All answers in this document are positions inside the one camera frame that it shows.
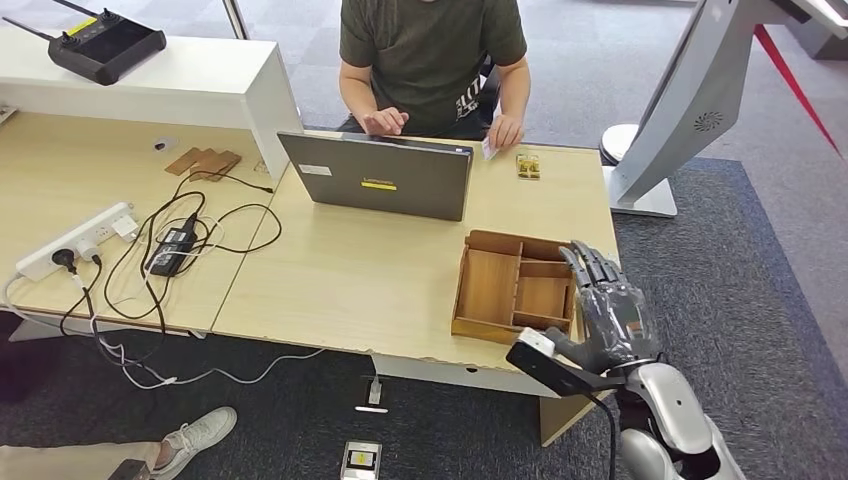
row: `wooden tray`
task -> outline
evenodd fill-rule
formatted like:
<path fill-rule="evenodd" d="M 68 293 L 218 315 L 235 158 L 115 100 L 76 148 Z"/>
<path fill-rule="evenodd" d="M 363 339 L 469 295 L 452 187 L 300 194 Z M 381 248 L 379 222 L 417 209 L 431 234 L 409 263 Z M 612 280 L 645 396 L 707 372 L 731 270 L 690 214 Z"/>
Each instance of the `wooden tray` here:
<path fill-rule="evenodd" d="M 556 327 L 574 317 L 567 242 L 472 230 L 465 238 L 451 333 L 510 345 L 524 327 Z"/>

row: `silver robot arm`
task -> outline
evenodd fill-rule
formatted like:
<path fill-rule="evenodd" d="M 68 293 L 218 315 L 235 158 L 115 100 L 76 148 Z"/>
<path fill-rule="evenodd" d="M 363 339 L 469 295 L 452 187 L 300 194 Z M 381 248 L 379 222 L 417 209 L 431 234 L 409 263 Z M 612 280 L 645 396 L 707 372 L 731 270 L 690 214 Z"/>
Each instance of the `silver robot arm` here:
<path fill-rule="evenodd" d="M 572 342 L 556 328 L 544 334 L 528 328 L 507 360 L 562 396 L 614 390 L 622 457 L 635 480 L 744 480 L 689 382 L 659 361 L 642 291 L 579 241 L 560 253 L 575 274 L 586 341 Z"/>
<path fill-rule="evenodd" d="M 651 412 L 647 429 L 622 427 L 621 455 L 634 480 L 745 479 L 680 371 L 663 363 L 642 365 L 625 388 Z M 622 408 L 632 400 L 624 399 Z"/>

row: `robotic finger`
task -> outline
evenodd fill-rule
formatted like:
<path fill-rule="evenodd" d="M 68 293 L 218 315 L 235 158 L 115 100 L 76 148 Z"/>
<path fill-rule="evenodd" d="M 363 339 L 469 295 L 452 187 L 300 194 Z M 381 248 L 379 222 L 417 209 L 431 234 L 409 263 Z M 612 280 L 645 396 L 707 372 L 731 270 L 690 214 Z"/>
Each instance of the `robotic finger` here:
<path fill-rule="evenodd" d="M 592 359 L 585 343 L 573 342 L 568 335 L 556 327 L 550 327 L 545 331 L 545 336 L 554 342 L 554 350 L 565 358 L 576 363 L 580 368 L 593 371 Z"/>
<path fill-rule="evenodd" d="M 615 283 L 619 281 L 619 275 L 621 274 L 621 270 L 613 266 L 613 262 L 609 261 L 606 257 L 604 257 L 601 252 L 596 249 L 592 249 L 592 255 L 597 259 L 601 264 L 601 270 L 604 272 L 604 277 L 606 277 L 607 281 L 610 283 Z"/>
<path fill-rule="evenodd" d="M 585 288 L 592 284 L 592 279 L 589 277 L 586 269 L 583 268 L 583 265 L 580 264 L 580 260 L 577 259 L 574 252 L 565 247 L 559 247 L 559 253 L 577 277 L 578 288 Z"/>
<path fill-rule="evenodd" d="M 589 272 L 589 277 L 592 279 L 592 283 L 598 284 L 599 282 L 608 281 L 604 274 L 604 269 L 601 266 L 601 260 L 595 256 L 592 249 L 579 240 L 573 240 L 571 244 L 577 250 L 577 253 L 580 254 L 580 257 L 583 259 L 583 263 L 586 264 L 586 270 Z"/>

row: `laptop lid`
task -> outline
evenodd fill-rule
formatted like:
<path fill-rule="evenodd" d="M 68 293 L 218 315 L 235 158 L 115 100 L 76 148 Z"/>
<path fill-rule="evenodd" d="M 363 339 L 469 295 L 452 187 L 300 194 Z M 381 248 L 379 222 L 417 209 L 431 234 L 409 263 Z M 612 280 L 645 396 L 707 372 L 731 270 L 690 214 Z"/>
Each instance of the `laptop lid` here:
<path fill-rule="evenodd" d="M 422 140 L 410 140 L 408 138 L 403 137 L 381 137 L 378 135 L 368 135 L 366 133 L 353 133 L 348 132 L 342 134 L 342 139 L 344 140 L 360 140 L 363 142 L 374 142 L 374 143 L 391 143 L 394 145 L 402 145 L 406 147 L 418 147 L 418 148 L 426 148 L 431 150 L 447 150 L 454 152 L 464 152 L 469 155 L 474 155 L 474 148 L 467 147 L 464 145 L 450 145 L 448 143 L 436 143 L 436 142 L 426 142 Z"/>
<path fill-rule="evenodd" d="M 462 220 L 467 151 L 295 133 L 278 137 L 315 202 Z"/>

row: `white sneaker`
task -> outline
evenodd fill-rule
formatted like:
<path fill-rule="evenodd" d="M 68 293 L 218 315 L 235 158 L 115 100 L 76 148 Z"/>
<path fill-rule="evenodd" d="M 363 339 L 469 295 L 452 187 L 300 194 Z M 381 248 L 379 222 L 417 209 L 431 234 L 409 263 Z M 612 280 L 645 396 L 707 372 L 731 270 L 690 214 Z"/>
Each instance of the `white sneaker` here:
<path fill-rule="evenodd" d="M 224 439 L 236 425 L 236 411 L 221 407 L 197 419 L 191 425 L 184 423 L 176 432 L 169 433 L 165 441 L 174 449 L 174 458 L 167 465 L 154 469 L 151 479 L 172 480 L 188 465 L 195 455 Z"/>

